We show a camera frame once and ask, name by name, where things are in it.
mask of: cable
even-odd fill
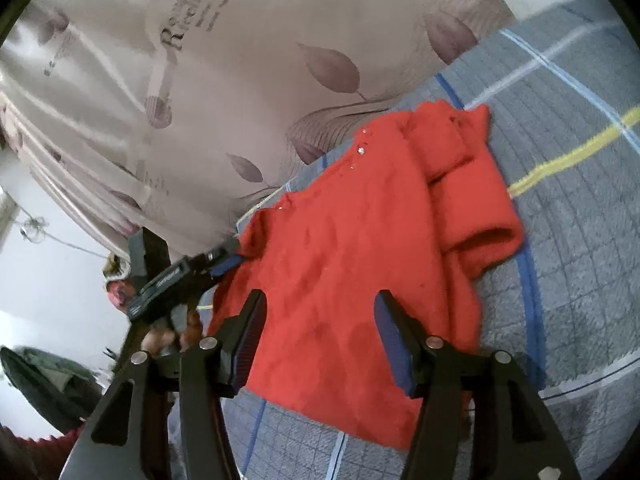
[[[66,245],[67,247],[71,247],[72,249],[77,249],[78,251],[82,251],[83,253],[92,254],[93,256],[97,256],[98,258],[100,258],[102,260],[108,260],[108,257],[104,256],[103,254],[94,253],[93,251],[90,251],[89,249],[78,247],[77,245],[73,245],[73,244],[70,244],[69,242],[65,242],[64,240],[61,240],[60,238],[57,238],[54,235],[50,235],[49,233],[47,233],[44,230],[43,230],[43,233],[47,238],[51,238],[52,240],[57,241],[59,244]]]
[[[18,204],[15,200],[14,200],[14,204],[18,207],[20,211],[22,211],[25,215],[27,215],[31,220],[35,220],[35,218],[31,216],[31,214],[25,208],[23,208],[20,204]]]
[[[29,218],[30,218],[31,220],[36,221],[34,217],[32,217],[31,215],[29,215],[29,213],[27,213],[27,212],[26,212],[24,209],[22,209],[20,206],[18,206],[18,208],[20,208],[20,209],[21,209],[21,210],[22,210],[22,211],[23,211],[27,216],[29,216]],[[25,227],[27,227],[26,222],[18,222],[17,220],[14,220],[14,224],[15,224],[15,225],[19,225],[19,226],[20,226],[20,227],[22,227],[23,229],[24,229]],[[47,232],[46,232],[44,229],[42,229],[42,228],[38,228],[37,230],[38,230],[39,232],[41,232],[41,233],[42,233],[42,235],[43,235],[45,238],[50,238],[50,239],[52,239],[53,241],[58,242],[59,244],[62,244],[62,245],[67,246],[67,247],[70,247],[70,248],[72,248],[72,249],[76,249],[76,250],[78,250],[78,251],[82,251],[83,253],[90,254],[91,256],[96,256],[96,257],[100,258],[101,260],[108,260],[108,257],[104,256],[103,254],[94,253],[93,251],[90,251],[89,249],[85,249],[84,247],[79,247],[79,246],[77,246],[77,245],[75,245],[75,244],[71,244],[71,243],[69,243],[69,242],[65,242],[64,240],[61,240],[61,239],[60,239],[60,238],[58,238],[57,236],[54,236],[54,235],[52,235],[52,234],[50,234],[50,233],[47,233]],[[37,243],[39,243],[39,242],[35,242],[35,241],[31,240],[29,237],[25,236],[24,234],[23,234],[23,237],[24,237],[24,239],[25,239],[25,240],[29,240],[32,244],[37,244]]]

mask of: red cloth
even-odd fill
[[[524,238],[486,146],[488,123],[486,106],[465,112],[444,101],[376,118],[309,188],[255,213],[241,237],[252,259],[218,289],[209,327],[237,314],[252,288],[265,292],[250,390],[409,447],[420,400],[393,382],[374,297],[388,288],[428,333],[477,349],[472,280]]]
[[[31,480],[37,475],[41,480],[57,480],[81,431],[35,441],[0,426],[0,478]]]

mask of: gray mattress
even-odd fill
[[[490,106],[490,147],[508,185],[553,161],[514,198],[526,244],[478,282],[482,347],[516,356],[583,478],[596,478],[640,420],[640,142],[633,124],[640,52],[606,0],[579,0],[483,41],[397,109],[437,99]],[[598,143],[620,130],[609,144]],[[308,186],[347,146],[307,166],[261,206]],[[223,409],[249,480],[400,476],[404,452],[249,391]],[[470,450],[470,441],[461,443],[456,478],[466,478]]]

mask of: curtain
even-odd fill
[[[89,234],[206,250],[480,39],[502,0],[33,0],[0,48],[0,121]]]
[[[17,209],[14,200],[0,187],[0,248],[2,247],[4,237],[13,224]]]

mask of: silver bolt head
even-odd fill
[[[135,365],[141,365],[143,362],[146,361],[147,357],[148,357],[148,354],[141,350],[140,352],[136,352],[131,356],[131,362]]]
[[[507,352],[505,352],[504,350],[498,350],[495,354],[494,354],[494,358],[496,361],[498,361],[500,364],[508,364],[511,362],[511,355],[509,355]]]
[[[558,480],[561,474],[562,472],[558,468],[546,466],[540,470],[538,478],[540,478],[540,480]]]
[[[200,348],[203,350],[211,350],[216,347],[218,340],[215,337],[206,337],[200,340]]]
[[[427,338],[427,346],[433,350],[439,350],[444,346],[444,341],[436,335]]]

